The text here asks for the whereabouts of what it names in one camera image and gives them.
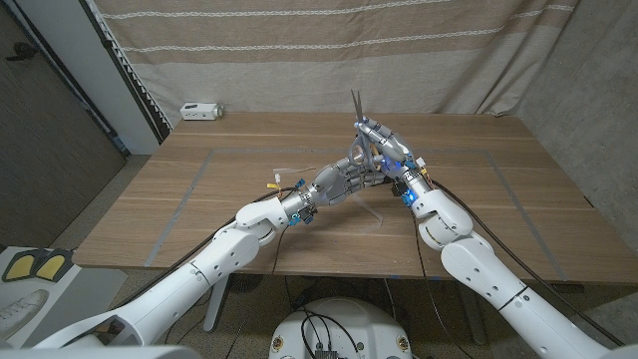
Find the wooden table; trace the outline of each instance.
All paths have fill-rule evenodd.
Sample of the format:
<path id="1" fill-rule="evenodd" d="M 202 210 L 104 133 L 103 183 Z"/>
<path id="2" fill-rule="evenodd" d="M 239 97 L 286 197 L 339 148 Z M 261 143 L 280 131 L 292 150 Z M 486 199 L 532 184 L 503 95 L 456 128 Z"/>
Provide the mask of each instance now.
<path id="1" fill-rule="evenodd" d="M 431 176 L 454 191 L 539 275 L 551 281 L 637 283 L 638 260 L 515 117 L 372 115 L 401 134 Z M 270 189 L 273 169 L 321 170 L 347 156 L 352 114 L 230 114 L 182 121 L 74 255 L 82 266 L 164 268 Z M 316 171 L 282 175 L 282 184 Z M 249 273 L 450 278 L 416 240 L 389 186 L 319 208 L 261 247 Z M 494 245 L 523 279 L 529 275 Z"/>

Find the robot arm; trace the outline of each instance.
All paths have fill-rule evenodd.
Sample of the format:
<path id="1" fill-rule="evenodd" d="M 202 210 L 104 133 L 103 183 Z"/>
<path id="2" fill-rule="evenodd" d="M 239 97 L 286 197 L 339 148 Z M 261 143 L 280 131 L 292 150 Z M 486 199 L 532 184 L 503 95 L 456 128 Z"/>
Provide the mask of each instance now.
<path id="1" fill-rule="evenodd" d="M 99 344 L 90 334 L 101 327 L 118 333 L 108 345 L 152 345 L 213 284 L 254 259 L 259 247 L 269 243 L 277 232 L 300 220 L 310 223 L 318 206 L 337 204 L 350 193 L 382 182 L 384 177 L 352 166 L 346 158 L 324 168 L 311 184 L 282 201 L 272 198 L 248 204 L 198 255 L 139 298 L 72 324 L 35 348 Z"/>
<path id="2" fill-rule="evenodd" d="M 401 184 L 404 204 L 420 219 L 419 234 L 442 252 L 446 271 L 489 302 L 541 358 L 600 358 L 609 350 L 518 279 L 495 255 L 489 243 L 473 231 L 472 218 L 426 175 L 425 162 L 413 161 L 407 144 L 387 127 L 362 117 L 355 127 L 359 161 Z M 378 155 L 361 151 L 374 144 Z"/>

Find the black cable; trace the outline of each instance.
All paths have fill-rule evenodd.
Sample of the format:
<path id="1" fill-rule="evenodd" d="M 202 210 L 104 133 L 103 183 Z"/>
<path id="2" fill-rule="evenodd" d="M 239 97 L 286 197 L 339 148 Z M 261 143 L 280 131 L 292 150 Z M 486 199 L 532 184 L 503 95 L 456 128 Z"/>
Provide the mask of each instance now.
<path id="1" fill-rule="evenodd" d="M 413 213 L 412 213 L 412 222 L 415 224 L 415 238 L 417 239 L 417 250 L 419 251 L 419 258 L 422 258 L 421 246 L 419 243 L 419 227 L 417 226 L 417 219 L 415 218 L 415 215 Z M 435 297 L 432 295 L 432 289 L 430 288 L 430 282 L 428 280 L 428 275 L 426 274 L 426 268 L 423 266 L 422 260 L 420 260 L 420 263 L 421 263 L 421 270 L 423 271 L 423 277 L 426 280 L 426 290 L 428 290 L 428 294 L 430 294 L 430 300 L 432 301 L 432 306 L 435 309 L 435 314 L 437 314 L 437 318 L 439 318 L 439 323 L 441 323 L 441 326 L 443 327 L 443 331 L 448 336 L 448 339 L 450 339 L 450 341 L 454 345 L 456 345 L 457 348 L 459 348 L 459 350 L 461 350 L 468 358 L 474 359 L 474 357 L 470 355 L 470 353 L 468 353 L 461 345 L 459 345 L 459 343 L 457 343 L 455 338 L 452 336 L 452 333 L 450 333 L 450 331 L 448 330 L 448 327 L 446 327 L 446 324 L 443 322 L 443 318 L 441 318 L 441 314 L 439 313 L 439 309 L 437 308 L 437 303 L 435 302 Z"/>
<path id="2" fill-rule="evenodd" d="M 585 320 L 589 325 L 596 328 L 600 333 L 606 336 L 609 340 L 614 342 L 614 344 L 618 346 L 625 345 L 620 339 L 616 338 L 613 334 L 608 332 L 605 328 L 600 326 L 600 324 L 596 323 L 593 319 L 591 319 L 587 314 L 581 312 L 573 306 L 570 302 L 567 301 L 560 293 L 556 291 L 551 285 L 549 285 L 544 279 L 542 279 L 536 272 L 534 272 L 530 267 L 528 267 L 520 258 L 516 256 L 506 245 L 503 243 L 496 234 L 494 234 L 489 227 L 485 223 L 480 220 L 479 216 L 474 213 L 467 204 L 465 204 L 460 198 L 458 198 L 451 190 L 447 189 L 444 185 L 432 179 L 432 183 L 434 183 L 437 187 L 442 189 L 445 193 L 447 193 L 450 197 L 452 197 L 461 207 L 463 207 L 471 216 L 475 219 L 475 221 L 482 227 L 487 234 L 516 262 L 520 265 L 529 275 L 531 275 L 537 282 L 542 284 L 547 290 L 549 290 L 553 295 L 555 295 L 560 301 L 562 301 L 565 305 L 567 305 L 571 310 L 573 310 L 579 317 Z"/>
<path id="3" fill-rule="evenodd" d="M 175 323 L 173 323 L 172 326 L 168 329 L 168 333 L 166 334 L 166 338 L 163 339 L 163 345 L 168 344 L 168 336 L 172 332 L 172 329 L 175 327 L 176 323 L 177 323 L 177 321 L 175 321 Z"/>
<path id="4" fill-rule="evenodd" d="M 303 312 L 306 313 L 306 318 L 310 319 L 310 314 L 308 313 L 308 311 L 304 310 Z M 319 333 L 317 332 L 317 328 L 315 328 L 315 325 L 312 323 L 312 320 L 310 320 L 310 325 L 312 326 L 312 330 L 315 331 L 315 335 L 317 336 L 317 341 L 319 341 L 319 344 L 321 344 L 321 347 L 323 348 L 323 343 L 321 342 L 321 338 L 319 338 Z"/>
<path id="5" fill-rule="evenodd" d="M 361 355 L 359 354 L 359 349 L 357 349 L 357 344 L 355 343 L 355 340 L 352 338 L 352 335 L 350 335 L 350 332 L 348 332 L 348 330 L 343 325 L 341 325 L 338 321 L 336 321 L 335 319 L 327 315 L 312 313 L 311 315 L 307 316 L 303 321 L 301 321 L 301 338 L 303 339 L 303 343 L 306 345 L 306 349 L 308 350 L 308 353 L 310 353 L 310 356 L 312 358 L 316 359 L 316 356 L 312 353 L 312 350 L 310 349 L 310 344 L 308 344 L 308 340 L 306 339 L 306 334 L 303 330 L 303 325 L 306 323 L 306 320 L 309 320 L 313 316 L 324 318 L 337 324 L 337 326 L 341 328 L 341 330 L 343 330 L 344 333 L 346 333 L 346 335 L 348 336 L 348 339 L 350 339 L 350 342 L 352 343 L 352 347 L 355 348 L 355 353 L 357 353 L 357 356 L 361 357 Z"/>
<path id="6" fill-rule="evenodd" d="M 208 300 L 210 300 L 210 297 L 212 297 L 212 287 L 210 287 L 210 289 L 208 289 L 208 297 L 206 298 L 206 300 L 202 301 L 201 303 L 195 303 L 193 305 L 193 307 L 202 306 L 202 305 L 206 304 L 208 302 Z"/>
<path id="7" fill-rule="evenodd" d="M 206 317 L 205 315 L 204 315 L 204 316 L 202 316 L 202 317 L 201 317 L 201 319 L 199 319 L 196 323 L 192 324 L 192 326 L 191 326 L 190 328 L 188 328 L 188 330 L 186 330 L 186 332 L 185 332 L 185 333 L 183 333 L 183 335 L 179 338 L 179 340 L 177 340 L 177 342 L 175 343 L 175 345 L 179 344 L 179 343 L 183 340 L 183 338 L 185 338 L 185 337 L 186 337 L 186 335 L 188 335 L 188 333 L 190 333 L 190 331 L 191 331 L 192 329 L 194 329 L 197 325 L 201 324 L 201 322 L 203 321 L 203 319 L 204 319 L 205 317 Z"/>
<path id="8" fill-rule="evenodd" d="M 282 190 L 286 190 L 286 191 L 290 191 L 290 190 L 298 190 L 297 187 L 286 187 L 283 188 Z M 280 190 L 274 190 L 272 192 L 269 192 L 261 197 L 259 197 L 258 199 L 254 200 L 253 203 L 255 202 L 259 202 L 261 200 L 264 200 L 270 196 L 279 194 Z M 211 235 L 209 235 L 205 240 L 203 240 L 200 244 L 198 244 L 195 248 L 193 248 L 191 251 L 189 251 L 187 254 L 185 254 L 182 258 L 180 258 L 178 261 L 176 261 L 175 263 L 171 264 L 169 268 L 165 269 L 162 273 L 160 273 L 158 276 L 156 276 L 155 278 L 153 278 L 149 283 L 145 284 L 144 286 L 142 286 L 140 289 L 136 290 L 133 294 L 129 295 L 125 300 L 123 300 L 122 302 L 120 302 L 118 305 L 116 305 L 114 307 L 114 309 L 119 308 L 123 305 L 127 305 L 129 303 L 131 303 L 133 300 L 135 300 L 137 297 L 139 297 L 142 293 L 146 292 L 147 290 L 149 290 L 152 286 L 154 286 L 155 284 L 157 284 L 160 280 L 166 278 L 169 274 L 173 273 L 182 263 L 184 263 L 187 259 L 191 258 L 195 253 L 197 253 L 202 247 L 204 247 L 205 245 L 207 245 L 212 238 L 215 236 L 215 234 L 222 228 L 224 228 L 225 226 L 233 223 L 235 221 L 235 217 L 233 216 L 231 219 L 229 219 L 226 223 L 222 224 L 220 228 L 218 228 L 217 230 L 215 230 Z"/>
<path id="9" fill-rule="evenodd" d="M 246 324 L 246 321 L 248 320 L 248 315 L 250 315 L 250 313 L 246 314 L 246 317 L 243 318 L 241 325 L 239 325 L 239 329 L 237 329 L 237 334 L 235 334 L 234 339 L 232 339 L 232 343 L 230 343 L 230 348 L 228 348 L 228 352 L 226 353 L 226 356 L 224 357 L 225 359 L 228 359 L 228 357 L 230 356 L 230 352 L 232 351 L 232 348 L 234 348 L 235 343 L 237 342 L 237 338 L 239 338 L 239 333 L 241 333 L 241 329 L 243 328 L 243 325 Z"/>
<path id="10" fill-rule="evenodd" d="M 292 298 L 290 296 L 290 288 L 288 287 L 288 276 L 284 275 L 283 280 L 286 285 L 286 294 L 288 295 L 288 304 L 290 305 L 290 312 L 293 312 L 295 308 L 292 307 Z M 312 313 L 306 310 L 306 308 L 304 308 L 303 306 L 301 308 L 306 313 L 306 316 L 308 316 L 308 313 Z M 323 320 L 323 318 L 319 318 L 319 319 L 321 319 L 321 321 L 323 322 L 323 325 L 326 327 L 326 333 L 328 333 L 328 350 L 332 350 L 332 338 L 330 337 L 330 329 L 328 328 L 328 324 L 326 323 L 325 320 Z M 312 328 L 315 330 L 315 334 L 317 334 L 317 340 L 321 343 L 321 339 L 319 338 L 319 334 L 317 333 L 317 329 L 315 328 L 314 324 L 312 325 Z"/>

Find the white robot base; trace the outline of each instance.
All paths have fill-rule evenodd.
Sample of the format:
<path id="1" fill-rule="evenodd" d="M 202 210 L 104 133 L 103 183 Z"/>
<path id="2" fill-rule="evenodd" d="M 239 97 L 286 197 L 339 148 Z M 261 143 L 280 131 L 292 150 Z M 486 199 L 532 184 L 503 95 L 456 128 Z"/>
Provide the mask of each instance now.
<path id="1" fill-rule="evenodd" d="M 268 358 L 311 358 L 302 337 L 304 320 L 304 336 L 317 358 L 412 358 L 406 331 L 388 313 L 370 303 L 332 297 L 316 300 L 304 308 L 305 311 L 300 309 L 279 324 L 272 335 Z M 341 324 L 352 341 L 339 325 L 326 317 Z"/>

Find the white shoe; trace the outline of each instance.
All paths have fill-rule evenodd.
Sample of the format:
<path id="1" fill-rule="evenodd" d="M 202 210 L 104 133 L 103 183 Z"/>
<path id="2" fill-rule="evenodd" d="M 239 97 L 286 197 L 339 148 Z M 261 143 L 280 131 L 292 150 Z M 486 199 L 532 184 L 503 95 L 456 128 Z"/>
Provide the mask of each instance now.
<path id="1" fill-rule="evenodd" d="M 49 292 L 38 289 L 0 309 L 0 340 L 7 340 L 38 314 Z"/>

